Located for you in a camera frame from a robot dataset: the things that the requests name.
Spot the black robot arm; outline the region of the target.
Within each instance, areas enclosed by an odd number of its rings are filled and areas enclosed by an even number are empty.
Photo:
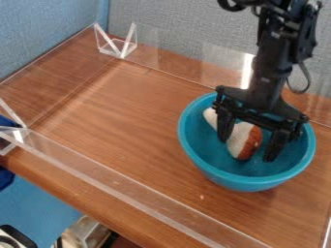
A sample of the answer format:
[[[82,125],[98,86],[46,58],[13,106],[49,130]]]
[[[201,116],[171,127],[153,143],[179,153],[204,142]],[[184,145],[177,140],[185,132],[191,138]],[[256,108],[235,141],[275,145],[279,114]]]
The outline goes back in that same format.
[[[309,118],[281,98],[289,86],[292,67],[304,65],[316,46],[315,27],[321,9],[311,0],[217,0],[229,12],[249,9],[259,18],[257,54],[245,89],[217,86],[212,105],[217,114],[217,136],[228,140],[237,119],[271,131],[264,160],[277,157],[296,140]]]

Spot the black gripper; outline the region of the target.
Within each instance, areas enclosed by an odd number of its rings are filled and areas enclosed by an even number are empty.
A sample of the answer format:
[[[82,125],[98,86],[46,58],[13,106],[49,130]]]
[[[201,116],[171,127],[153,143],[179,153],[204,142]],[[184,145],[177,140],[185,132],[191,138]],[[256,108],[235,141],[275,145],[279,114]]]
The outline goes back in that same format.
[[[272,107],[268,102],[248,99],[248,90],[219,85],[212,109],[217,114],[217,136],[227,141],[235,119],[241,119],[269,130],[271,136],[264,153],[264,161],[272,162],[288,140],[296,140],[303,133],[309,118],[279,97]]]

